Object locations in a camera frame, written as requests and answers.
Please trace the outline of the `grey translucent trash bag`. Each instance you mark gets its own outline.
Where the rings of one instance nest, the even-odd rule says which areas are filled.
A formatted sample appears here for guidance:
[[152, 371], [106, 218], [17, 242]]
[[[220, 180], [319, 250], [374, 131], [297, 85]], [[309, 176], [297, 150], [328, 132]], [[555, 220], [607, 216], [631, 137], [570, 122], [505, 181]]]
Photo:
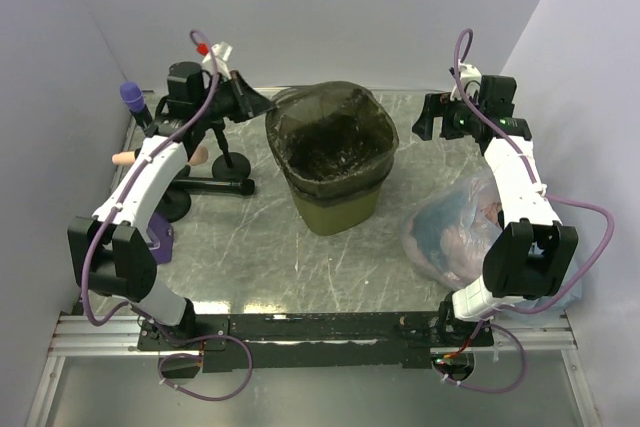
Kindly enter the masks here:
[[383, 181], [399, 138], [373, 93], [330, 81], [285, 89], [272, 98], [266, 136], [287, 181], [317, 200], [346, 197]]

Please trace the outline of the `translucent bag with clothes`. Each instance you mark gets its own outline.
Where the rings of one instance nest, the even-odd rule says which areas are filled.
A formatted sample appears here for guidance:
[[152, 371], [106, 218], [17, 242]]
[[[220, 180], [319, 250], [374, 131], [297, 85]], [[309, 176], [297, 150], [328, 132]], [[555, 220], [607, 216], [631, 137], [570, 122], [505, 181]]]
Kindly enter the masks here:
[[484, 169], [427, 198], [404, 221], [415, 270], [453, 292], [457, 313], [560, 312], [579, 300], [575, 228], [525, 170]]

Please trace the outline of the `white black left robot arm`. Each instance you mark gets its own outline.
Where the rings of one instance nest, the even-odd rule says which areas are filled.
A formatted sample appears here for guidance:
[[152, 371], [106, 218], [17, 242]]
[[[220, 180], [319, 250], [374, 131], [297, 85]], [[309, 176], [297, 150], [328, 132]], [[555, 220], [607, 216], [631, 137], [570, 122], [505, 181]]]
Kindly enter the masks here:
[[252, 120], [273, 105], [238, 71], [223, 76], [206, 72], [196, 62], [171, 65], [167, 88], [150, 111], [143, 94], [122, 86], [125, 99], [133, 103], [132, 112], [142, 116], [144, 141], [115, 191], [91, 216], [74, 218], [67, 235], [83, 310], [93, 325], [107, 320], [93, 314], [90, 293], [116, 297], [156, 324], [172, 347], [184, 349], [196, 340], [196, 314], [189, 299], [159, 278], [149, 222], [208, 130], [224, 119]]

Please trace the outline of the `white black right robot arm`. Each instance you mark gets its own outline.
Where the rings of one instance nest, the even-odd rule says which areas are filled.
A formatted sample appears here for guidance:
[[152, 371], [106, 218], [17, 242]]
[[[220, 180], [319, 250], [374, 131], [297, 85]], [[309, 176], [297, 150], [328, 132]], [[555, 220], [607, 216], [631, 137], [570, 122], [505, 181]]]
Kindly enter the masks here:
[[568, 279], [578, 233], [546, 197], [527, 122], [513, 115], [514, 78], [482, 75], [462, 64], [449, 94], [428, 94], [412, 131], [428, 141], [470, 136], [489, 167], [431, 196], [403, 227], [416, 269], [450, 288], [436, 331], [458, 345], [504, 308], [546, 310], [573, 288]]

